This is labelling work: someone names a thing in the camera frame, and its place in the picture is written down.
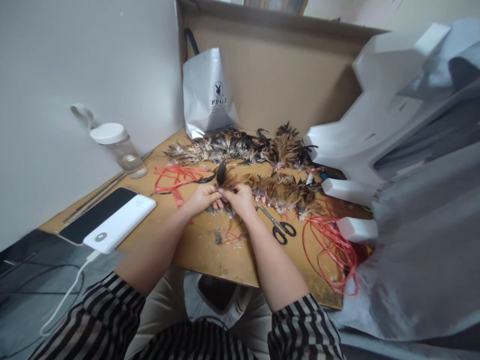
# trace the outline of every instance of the charging cable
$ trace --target charging cable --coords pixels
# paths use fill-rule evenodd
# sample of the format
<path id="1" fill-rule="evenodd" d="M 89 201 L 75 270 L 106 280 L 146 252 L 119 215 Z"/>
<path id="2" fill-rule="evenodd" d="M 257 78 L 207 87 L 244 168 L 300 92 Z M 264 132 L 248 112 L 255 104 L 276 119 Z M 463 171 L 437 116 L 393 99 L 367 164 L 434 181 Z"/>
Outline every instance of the charging cable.
<path id="1" fill-rule="evenodd" d="M 78 272 L 76 274 L 75 281 L 73 282 L 71 287 L 68 289 L 68 291 L 65 293 L 65 295 L 61 299 L 61 301 L 58 304 L 57 308 L 55 309 L 53 315 L 48 319 L 48 321 L 45 323 L 45 325 L 43 325 L 41 327 L 40 336 L 45 337 L 45 336 L 49 336 L 51 334 L 51 332 L 44 332 L 45 328 L 52 322 L 52 320 L 55 318 L 55 316 L 57 316 L 57 314 L 58 314 L 60 308 L 62 307 L 62 305 L 64 304 L 65 300 L 70 295 L 70 293 L 73 291 L 75 285 L 77 285 L 77 283 L 79 282 L 80 275 L 82 274 L 82 271 L 87 267 L 88 264 L 90 264 L 93 260 L 95 260 L 98 255 L 100 255 L 100 252 L 95 250 L 94 252 L 92 252 L 90 255 L 87 256 L 85 263 L 81 266 L 80 270 L 78 270 Z"/>

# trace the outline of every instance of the wooden table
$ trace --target wooden table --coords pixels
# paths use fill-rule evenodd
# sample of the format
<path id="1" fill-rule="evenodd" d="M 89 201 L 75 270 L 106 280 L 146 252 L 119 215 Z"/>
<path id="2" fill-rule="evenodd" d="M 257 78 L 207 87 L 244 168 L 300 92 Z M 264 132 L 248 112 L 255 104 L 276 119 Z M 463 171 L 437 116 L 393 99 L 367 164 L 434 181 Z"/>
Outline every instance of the wooden table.
<path id="1" fill-rule="evenodd" d="M 157 146 L 153 153 L 145 160 L 145 164 L 148 167 L 148 174 L 146 176 L 140 179 L 130 179 L 126 177 L 111 190 L 113 191 L 118 187 L 125 187 L 134 190 L 139 194 L 149 196 L 157 202 L 157 207 L 118 246 L 118 251 L 128 252 L 130 249 L 140 244 L 144 239 L 158 236 L 159 225 L 169 214 L 176 210 L 176 202 L 171 194 L 159 195 L 154 193 L 154 184 L 158 179 L 158 175 L 154 174 L 154 168 L 162 167 L 168 162 L 163 151 L 176 141 L 180 141 L 182 144 L 187 144 L 190 141 L 187 138 L 184 129 L 179 130 L 169 139 Z M 214 169 L 216 166 L 211 163 L 202 163 L 196 167 L 201 168 L 202 165 L 209 166 L 211 169 Z M 239 174 L 258 173 L 269 175 L 271 174 L 271 166 L 267 163 L 255 164 L 252 166 L 240 165 L 235 166 L 234 171 Z M 305 179 L 307 176 L 305 172 L 302 173 L 299 171 L 294 171 L 294 174 L 296 178 L 300 176 Z M 172 183 L 172 179 L 163 178 L 159 185 L 168 186 Z M 179 188 L 179 192 L 184 199 L 188 199 L 197 186 L 197 184 L 186 184 Z M 65 227 L 65 224 L 63 223 L 65 218 L 73 213 L 80 204 L 86 202 L 97 192 L 98 190 L 95 190 L 91 194 L 72 204 L 70 207 L 40 226 L 40 229 L 49 233 L 58 234 Z M 326 196 L 323 193 L 319 194 L 318 197 L 319 199 L 326 199 Z M 370 214 L 358 205 L 353 205 L 333 198 L 329 198 L 329 200 L 329 204 L 333 208 L 334 215 L 336 216 L 352 216 L 359 219 L 370 218 Z M 279 215 L 272 208 L 268 208 L 268 210 L 274 218 L 280 220 Z M 261 211 L 259 211 L 259 214 L 269 227 L 273 225 Z M 288 244 L 284 246 L 284 250 L 300 270 L 308 288 L 315 298 L 324 306 L 341 309 L 342 295 L 334 292 L 329 285 L 317 275 L 307 260 L 302 243 L 302 231 L 305 223 L 298 221 L 293 211 L 290 211 L 288 217 L 289 220 L 287 221 L 296 228 L 297 236 L 289 237 L 287 235 Z M 258 287 L 259 279 L 250 242 L 248 240 L 239 240 L 217 245 L 215 241 L 216 232 L 220 232 L 223 235 L 226 235 L 227 232 L 231 234 L 247 234 L 238 216 L 230 221 L 225 214 L 214 216 L 203 212 L 193 218 L 193 224 L 186 227 L 185 233 L 176 249 L 173 263 L 188 270 L 208 274 L 247 286 Z M 312 263 L 316 266 L 317 256 L 322 251 L 322 247 L 318 244 L 309 228 L 305 232 L 305 248 L 310 259 L 312 259 Z M 328 255 L 322 256 L 321 259 L 321 267 L 323 271 L 330 276 L 331 281 L 335 281 L 338 276 L 336 264 L 328 257 Z"/>

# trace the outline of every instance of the person's right hand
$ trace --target person's right hand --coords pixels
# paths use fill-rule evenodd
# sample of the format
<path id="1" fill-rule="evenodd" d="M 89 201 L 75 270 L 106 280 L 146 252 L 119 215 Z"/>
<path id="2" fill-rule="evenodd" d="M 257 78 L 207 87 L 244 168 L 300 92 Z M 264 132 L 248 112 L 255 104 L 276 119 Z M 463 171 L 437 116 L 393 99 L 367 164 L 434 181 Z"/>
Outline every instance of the person's right hand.
<path id="1" fill-rule="evenodd" d="M 235 191 L 218 189 L 223 200 L 228 201 L 232 208 L 243 220 L 257 215 L 255 210 L 254 198 L 250 186 L 239 183 L 235 186 Z"/>

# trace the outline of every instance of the scissor blade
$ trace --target scissor blade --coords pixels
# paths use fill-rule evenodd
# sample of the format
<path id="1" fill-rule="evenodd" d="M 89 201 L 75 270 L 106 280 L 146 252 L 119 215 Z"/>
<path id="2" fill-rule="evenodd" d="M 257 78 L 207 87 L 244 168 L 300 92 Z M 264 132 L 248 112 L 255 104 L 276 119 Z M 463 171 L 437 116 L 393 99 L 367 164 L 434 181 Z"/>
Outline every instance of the scissor blade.
<path id="1" fill-rule="evenodd" d="M 264 213 L 265 215 L 268 216 L 268 218 L 269 218 L 271 221 L 275 222 L 274 217 L 273 217 L 272 215 L 270 215 L 270 213 L 267 211 L 266 208 L 264 208 L 263 206 L 260 206 L 260 209 L 263 211 L 263 213 Z"/>

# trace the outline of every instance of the rabbit logo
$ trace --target rabbit logo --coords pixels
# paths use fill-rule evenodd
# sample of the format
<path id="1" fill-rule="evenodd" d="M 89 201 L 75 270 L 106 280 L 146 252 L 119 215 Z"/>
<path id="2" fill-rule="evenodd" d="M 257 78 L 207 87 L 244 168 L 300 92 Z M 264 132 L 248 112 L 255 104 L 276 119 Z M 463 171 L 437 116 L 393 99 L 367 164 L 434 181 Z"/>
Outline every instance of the rabbit logo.
<path id="1" fill-rule="evenodd" d="M 213 84 L 213 93 L 217 99 L 220 99 L 224 96 L 224 86 L 220 81 L 217 81 L 215 84 Z"/>

